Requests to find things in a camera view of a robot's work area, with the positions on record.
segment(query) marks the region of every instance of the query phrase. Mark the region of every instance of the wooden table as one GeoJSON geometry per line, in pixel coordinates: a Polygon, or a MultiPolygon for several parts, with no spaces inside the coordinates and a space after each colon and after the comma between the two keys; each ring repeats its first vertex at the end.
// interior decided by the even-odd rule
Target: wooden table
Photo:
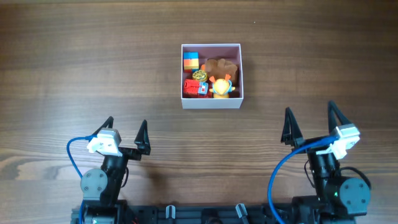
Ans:
{"type": "MultiPolygon", "coordinates": [[[[290,106],[326,135],[328,100],[359,127],[341,161],[374,185],[358,223],[398,219],[398,5],[346,1],[134,2],[0,6],[0,223],[68,223],[82,198],[65,151],[112,115],[123,146],[148,120],[152,153],[130,162],[131,205],[266,202],[290,106]],[[240,110],[183,110],[181,44],[241,43],[240,110]]],[[[82,172],[101,156],[72,146],[82,172]]],[[[305,155],[274,201],[314,195],[305,155]]]]}

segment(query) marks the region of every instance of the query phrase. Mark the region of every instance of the brown plush toy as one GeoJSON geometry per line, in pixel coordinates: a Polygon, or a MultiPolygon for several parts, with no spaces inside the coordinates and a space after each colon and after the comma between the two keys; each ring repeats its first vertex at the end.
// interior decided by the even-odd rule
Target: brown plush toy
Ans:
{"type": "Polygon", "coordinates": [[[209,77],[214,77],[216,80],[219,78],[224,78],[226,74],[231,75],[231,82],[232,85],[236,85],[238,82],[238,66],[234,63],[230,62],[229,60],[225,59],[209,59],[206,61],[205,71],[209,77]]]}

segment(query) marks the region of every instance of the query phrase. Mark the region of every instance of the yellow duck toy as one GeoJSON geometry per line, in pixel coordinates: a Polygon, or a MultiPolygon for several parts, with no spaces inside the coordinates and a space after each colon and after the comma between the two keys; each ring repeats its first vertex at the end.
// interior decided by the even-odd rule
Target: yellow duck toy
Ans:
{"type": "Polygon", "coordinates": [[[213,88],[209,89],[209,91],[213,93],[213,98],[229,98],[228,93],[235,90],[235,87],[232,87],[231,80],[229,80],[230,78],[231,76],[228,74],[225,75],[225,79],[219,78],[217,81],[214,77],[209,78],[209,80],[213,83],[213,88]]]}

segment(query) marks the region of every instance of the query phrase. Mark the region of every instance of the white box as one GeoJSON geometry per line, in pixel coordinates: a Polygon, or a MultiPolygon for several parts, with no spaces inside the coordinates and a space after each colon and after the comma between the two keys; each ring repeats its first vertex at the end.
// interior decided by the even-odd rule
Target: white box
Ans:
{"type": "Polygon", "coordinates": [[[241,44],[183,44],[181,47],[181,102],[183,109],[239,109],[243,101],[243,66],[241,44]],[[204,64],[208,59],[220,59],[232,61],[238,66],[238,85],[234,90],[236,97],[227,99],[216,98],[184,98],[184,80],[192,75],[184,73],[183,53],[198,52],[199,65],[204,64]]]}

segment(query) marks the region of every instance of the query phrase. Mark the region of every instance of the blue cable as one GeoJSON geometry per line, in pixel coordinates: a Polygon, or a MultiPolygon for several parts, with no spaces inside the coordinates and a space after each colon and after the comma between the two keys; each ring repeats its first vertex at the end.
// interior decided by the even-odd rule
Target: blue cable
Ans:
{"type": "Polygon", "coordinates": [[[288,159],[290,159],[291,157],[293,157],[294,155],[296,155],[299,152],[302,152],[306,149],[309,149],[311,147],[315,147],[315,146],[328,146],[329,144],[333,143],[334,141],[337,140],[337,137],[335,136],[330,136],[330,137],[325,137],[319,141],[307,144],[305,146],[302,146],[296,150],[294,150],[293,152],[291,152],[289,155],[287,155],[286,157],[284,157],[279,163],[278,165],[275,167],[274,171],[272,172],[271,178],[269,179],[269,184],[268,184],[268,204],[269,207],[271,208],[271,212],[274,215],[274,217],[276,218],[276,220],[280,223],[280,224],[285,224],[285,222],[283,221],[283,219],[279,216],[279,214],[277,213],[275,207],[274,207],[274,203],[272,202],[272,184],[274,183],[274,179],[276,176],[276,173],[278,173],[278,170],[280,169],[280,167],[282,167],[283,163],[285,163],[288,159]]]}
{"type": "MultiPolygon", "coordinates": [[[[91,136],[85,136],[85,137],[77,137],[77,138],[73,138],[71,140],[68,141],[67,144],[67,153],[70,159],[70,162],[72,162],[73,167],[75,168],[77,174],[79,174],[79,177],[82,178],[83,175],[81,174],[79,168],[77,168],[77,165],[75,164],[75,161],[72,158],[72,155],[70,154],[70,144],[74,141],[77,140],[87,140],[87,141],[91,141],[93,138],[95,138],[96,135],[91,135],[91,136]]],[[[83,207],[84,207],[84,201],[81,201],[81,205],[80,205],[80,209],[79,209],[79,224],[83,224],[83,207]]]]}

